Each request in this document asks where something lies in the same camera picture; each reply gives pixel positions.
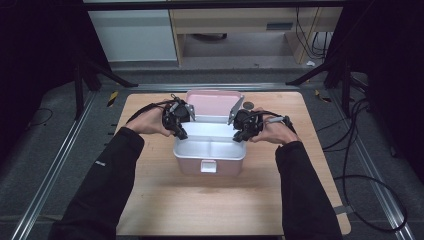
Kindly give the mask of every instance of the black cable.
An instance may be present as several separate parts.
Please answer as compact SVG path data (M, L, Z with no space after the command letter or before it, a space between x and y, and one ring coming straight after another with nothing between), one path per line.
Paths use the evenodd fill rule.
M254 117L254 116L258 116L258 115L272 115L272 116L274 116L274 117L282 117L281 115L276 114L276 113L273 113L273 112L270 112L270 111L258 111L258 112L253 112L253 114L251 114L251 115L249 115L249 116L247 116L247 117L243 118L243 119L241 120L241 122L244 122L244 121L246 121L248 118L251 118L251 117Z
M364 101L366 101L366 99L364 98L364 99L361 99L361 100L359 100L358 102L356 102L355 103L355 105L353 106L353 108L355 108L356 106L357 106L357 104L361 104L362 102L364 102ZM364 109L366 109L367 107L363 107L363 108L361 108L361 109L359 109L359 111L362 111L362 110L364 110ZM349 129L347 130L347 132L339 139L339 140L337 140L336 142L334 142L333 144L330 144L329 146L326 146L326 147L323 147L322 148L322 150L327 150L327 149L329 149L329 148L331 148L331 147L334 147L334 146L336 146L337 144L339 144L339 143L341 143L347 136L349 136L349 133L351 133L351 131L352 131L352 127L349 127Z
M390 228L390 229L388 229L388 228L381 228L381 227L377 227L377 226L375 226L374 224L371 224L370 222L368 222L367 220L365 220L365 218L364 217L362 217L358 212L356 212L356 211L354 211L353 213L362 221L362 222L364 222L365 224L367 224L368 226L370 226L371 228L374 228L374 229L376 229L376 230L379 230L379 231L383 231L383 232L396 232L396 231L399 231L399 230L401 230L405 225L406 225L406 223L407 223L407 221L408 221L408 211L407 211L407 209L406 209L406 207L405 207L405 205L403 205L403 203L402 203L402 201L400 200L400 198L399 198L399 196L396 194L396 192L393 190L393 188L391 188L389 185L387 185L387 184L385 184L385 183L383 183L382 181L380 181L380 180L378 180L378 179L375 179L375 178L372 178L372 177L369 177L369 176L365 176L365 175L357 175L357 174L349 174L349 175L344 175L344 176L340 176L340 177L335 177L334 178L334 180L340 180L340 179L342 179L343 181L345 180L345 179L348 179L348 178L363 178L363 179L367 179L367 180L370 180L370 181L374 181L374 182L376 182L376 183L378 183L378 184L380 184L380 185L382 185L383 187L385 187L387 190L389 190L389 192L393 195L393 197L395 198L395 200L396 200L396 202L399 204L399 206L400 206L400 208L401 208L401 212L402 212L402 214L403 214L403 221L402 221L402 223L398 226L398 227L396 227L396 228Z
M325 45L327 44L326 43L327 40L325 40L324 48L318 48L318 47L316 47L315 46L316 44L318 46L320 45L319 44L319 41L318 41L318 35L319 35L319 32L316 32L315 33L315 36L314 36L314 39L312 40L312 52L313 52L314 55L320 56L321 59L324 59L325 58L325 52L324 51L325 51Z
M356 130L355 139L353 139L353 141L352 141L351 145L352 145L354 142L356 142L356 139L358 139L358 135L359 135L359 133L358 133L358 129L357 129L357 128L355 128L355 130ZM334 149L334 150L323 150L323 152L326 152L326 153L330 153L330 152L340 152L340 151L343 151L343 150L346 150L346 149L347 149L347 147L344 147L344 148Z
M50 115L47 117L47 119L46 119L46 120L44 120L44 121L42 121L42 122L39 122L39 123L30 124L30 125L29 125L29 127L42 125L42 124L44 124L44 123L48 122L48 121L52 118L52 116L53 116L53 111L52 111L51 109L48 109L48 108L39 108L39 109L37 109L37 111L40 111L40 110L48 111L48 112L50 112Z
M173 98L173 100L165 100L162 102L158 102L158 103L150 103L149 105L146 105L142 108L140 108L137 112L135 112L127 121L127 123L131 122L132 120L134 120L135 118L137 118L140 114L142 114L143 112L147 112L150 111L151 109L155 108L155 107L159 107L159 108L163 108L165 109L165 107L161 106L164 104L170 104L170 103L176 103L179 102L179 98L177 96L175 96L173 93L171 94L171 97Z
M343 121L343 120L346 120L346 119L347 119L347 118L342 118L342 119L338 120L337 122L334 122L334 123L332 123L332 124L330 124L330 125L328 125L328 126L325 126L325 127L322 127L322 128L320 128L320 129L316 130L315 132L319 132L319 131L322 131L322 130L324 130L324 129L330 128L330 127L332 127L332 126L336 125L337 123L339 123L339 122L341 122L341 121Z
M362 100L360 100L360 101L358 101L357 103L355 103L355 105L352 107L352 110L351 110L351 116L352 116L352 121L351 121L351 125L350 125L350 129L353 129L353 128L355 128L356 127L356 120L357 120L357 115L359 114L359 112L360 112L360 110L361 110L361 104L363 103L363 101L365 101L366 99L362 99ZM377 179L374 179L374 178L372 178L372 177L368 177L368 176L363 176L363 175L346 175L346 169L347 169L347 160L348 160L348 156L349 156L349 150L350 150L350 146L351 146L351 143L352 143L352 138L353 138L353 131L351 132L351 134L350 134L350 137L349 137L349 141L348 141L348 144L347 144L347 147L346 147L346 152L345 152L345 157L344 157L344 162L343 162L343 173L342 173L342 176L340 176L340 177L336 177L336 178L334 178L334 180L339 180L339 179L341 179L342 180L342 188L343 188L343 195L344 195L344 197L345 197L345 200L346 200L346 204L348 205L348 206L352 206L352 204L350 203L350 200L349 200L349 198L348 198L348 196L347 196L347 192L346 192L346 179L347 178L365 178L365 179L368 179L368 180L372 180L372 181L375 181L375 182L377 182L377 183L379 183L379 184L381 184L382 186L384 186L386 189L388 189L391 193L392 193L392 195L394 196L394 198L395 198L395 200L398 202L398 204L401 206L401 211L402 211L402 214L404 215L404 219L403 219L403 222L398 226L398 227L396 227L396 228L390 228L390 229L387 229L387 228L381 228L381 227L378 227L378 226L376 226L376 225L374 225L374 224L371 224L370 222L368 222L368 221L366 221L358 212L356 212L356 211L354 211L354 214L362 221L362 222L364 222L365 224L367 224L368 226L370 226L371 228L373 228L373 229L376 229L376 230L379 230L379 231L382 231L382 232L396 232L396 231L399 231L400 229L402 229L405 225L406 225L406 222L407 222L407 218L408 218L408 212L407 212L407 210L406 210L406 208L405 208L405 206L402 204L402 202L400 201L400 199L399 199L399 197L396 195L396 193L393 191L393 189L391 188L391 187L389 187L388 185L386 185L385 183L383 183L383 182L381 182L381 181L379 181L379 180L377 180Z
M303 38L305 39L306 46L305 46L305 44L303 44L302 40L299 37L298 31L297 31L298 27L300 28L300 31L302 32ZM299 40L300 44L302 45L302 47L305 50L308 57L310 59L321 59L321 58L318 58L317 56L311 57L311 55L309 55L309 52L311 52L313 54L313 51L309 47L308 40L306 39L306 36L305 36L305 32L303 31L302 26L300 25L300 22L299 22L299 7L296 7L296 28L295 28L295 30L296 30L296 37Z

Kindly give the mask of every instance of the black jacket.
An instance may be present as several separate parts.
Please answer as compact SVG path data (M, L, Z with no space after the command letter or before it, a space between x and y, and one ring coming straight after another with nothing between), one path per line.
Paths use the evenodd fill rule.
M144 140L121 128L90 168L49 239L115 239ZM278 147L286 239L342 239L336 215L301 142Z

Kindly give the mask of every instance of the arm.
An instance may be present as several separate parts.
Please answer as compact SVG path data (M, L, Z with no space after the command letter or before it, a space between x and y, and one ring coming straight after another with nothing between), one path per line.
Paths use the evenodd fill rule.
M282 144L275 152L281 177L283 229L287 240L342 239L336 214L300 138L283 123L269 123L250 141Z
M91 166L63 219L49 239L115 239L116 226L131 194L136 161L144 146L139 134L171 134L162 126L162 109L154 108L127 123Z

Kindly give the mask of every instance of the cabinet drawer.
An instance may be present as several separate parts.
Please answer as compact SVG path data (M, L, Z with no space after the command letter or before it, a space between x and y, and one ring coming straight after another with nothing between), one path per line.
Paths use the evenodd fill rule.
M299 22L308 28L317 8L301 8ZM177 34L294 31L296 9L187 9L171 10Z

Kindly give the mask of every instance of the plastic container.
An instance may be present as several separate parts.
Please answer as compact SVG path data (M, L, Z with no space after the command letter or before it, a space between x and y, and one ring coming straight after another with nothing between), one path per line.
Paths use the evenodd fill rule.
M186 101L194 105L196 121L182 123L188 138L175 138L174 155L184 174L237 176L246 143L233 141L237 132L227 125L231 108L241 94L235 91L192 90Z

